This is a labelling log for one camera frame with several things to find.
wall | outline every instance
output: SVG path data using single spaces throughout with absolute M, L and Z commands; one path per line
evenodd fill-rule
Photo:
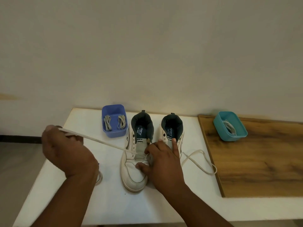
M 303 121 L 303 0 L 0 0 L 0 134 L 72 107 Z

white table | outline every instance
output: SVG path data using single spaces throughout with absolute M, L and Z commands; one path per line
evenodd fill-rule
M 128 123 L 135 114 L 127 112 Z M 154 124 L 155 141 L 164 115 L 150 116 Z M 198 119 L 180 118 L 185 131 L 183 151 L 190 154 L 202 149 L 207 153 Z M 64 128 L 124 146 L 124 137 L 110 139 L 101 126 L 101 110 L 74 108 Z M 125 189 L 120 179 L 121 150 L 87 139 L 84 144 L 99 161 L 104 178 L 94 188 L 83 225 L 183 221 L 151 183 L 136 194 Z M 194 155 L 193 158 L 207 171 L 212 170 L 202 154 Z M 205 174 L 191 161 L 184 164 L 183 172 L 185 182 L 191 190 L 228 221 L 303 218 L 303 198 L 222 198 L 215 176 Z M 47 160 L 13 226 L 30 226 L 64 180 L 64 173 Z

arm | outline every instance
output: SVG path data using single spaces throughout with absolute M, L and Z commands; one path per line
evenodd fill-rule
M 153 166 L 138 163 L 136 167 L 149 177 L 188 227 L 232 227 L 185 184 L 176 139 L 172 144 L 173 150 L 162 141 L 149 145 L 145 153 L 153 155 Z
M 98 176 L 98 162 L 83 138 L 68 139 L 55 126 L 42 134 L 43 153 L 65 172 L 66 180 L 32 227 L 81 226 Z

white sneaker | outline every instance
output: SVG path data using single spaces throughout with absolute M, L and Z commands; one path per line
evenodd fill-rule
M 152 142 L 154 126 L 149 114 L 142 110 L 131 119 L 126 137 L 126 149 L 121 158 L 121 178 L 123 185 L 131 192 L 143 190 L 147 183 L 147 176 L 135 166 L 144 163 L 149 166 L 144 151 Z
M 174 113 L 165 116 L 160 124 L 160 137 L 166 145 L 172 149 L 172 139 L 175 138 L 177 141 L 179 155 L 182 155 L 182 144 L 183 144 L 184 130 L 183 122 L 179 116 Z

forearm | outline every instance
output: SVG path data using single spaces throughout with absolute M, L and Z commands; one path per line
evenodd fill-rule
M 187 185 L 165 198 L 180 214 L 188 227 L 232 227 L 228 221 L 195 195 Z
M 67 178 L 32 227 L 81 226 L 97 175 L 92 169 Z

